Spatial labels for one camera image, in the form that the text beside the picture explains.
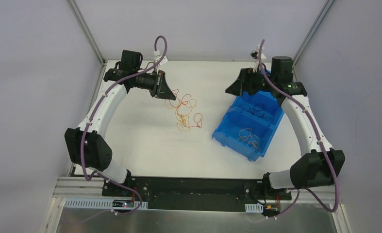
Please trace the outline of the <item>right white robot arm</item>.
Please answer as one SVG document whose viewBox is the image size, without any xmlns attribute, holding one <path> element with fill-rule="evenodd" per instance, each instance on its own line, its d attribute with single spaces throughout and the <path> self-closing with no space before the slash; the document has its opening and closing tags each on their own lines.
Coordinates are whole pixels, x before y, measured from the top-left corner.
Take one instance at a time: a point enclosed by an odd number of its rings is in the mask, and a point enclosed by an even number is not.
<svg viewBox="0 0 382 233">
<path fill-rule="evenodd" d="M 337 176 L 345 162 L 342 150 L 336 150 L 323 135 L 312 113 L 308 93 L 301 82 L 293 80 L 293 60 L 288 56 L 274 56 L 271 71 L 263 64 L 242 68 L 236 80 L 225 92 L 234 96 L 254 95 L 265 91 L 276 98 L 287 115 L 297 140 L 301 158 L 289 169 L 264 175 L 261 194 L 272 199 L 280 189 L 306 189 L 338 186 Z"/>
</svg>

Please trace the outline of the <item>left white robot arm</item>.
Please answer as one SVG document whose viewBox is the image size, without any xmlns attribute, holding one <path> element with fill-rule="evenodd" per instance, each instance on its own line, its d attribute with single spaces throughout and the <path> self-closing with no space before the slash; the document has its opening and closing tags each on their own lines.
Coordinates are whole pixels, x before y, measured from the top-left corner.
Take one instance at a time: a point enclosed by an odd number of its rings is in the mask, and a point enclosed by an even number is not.
<svg viewBox="0 0 382 233">
<path fill-rule="evenodd" d="M 116 108 L 132 88 L 145 89 L 157 99 L 175 100 L 166 82 L 165 72 L 159 66 L 168 61 L 165 53 L 154 51 L 154 65 L 141 70 L 142 54 L 124 50 L 121 61 L 109 69 L 103 78 L 100 97 L 77 128 L 68 128 L 65 142 L 71 162 L 85 166 L 115 181 L 114 189 L 121 196 L 132 193 L 133 183 L 127 180 L 128 170 L 113 158 L 113 152 L 104 135 Z"/>
</svg>

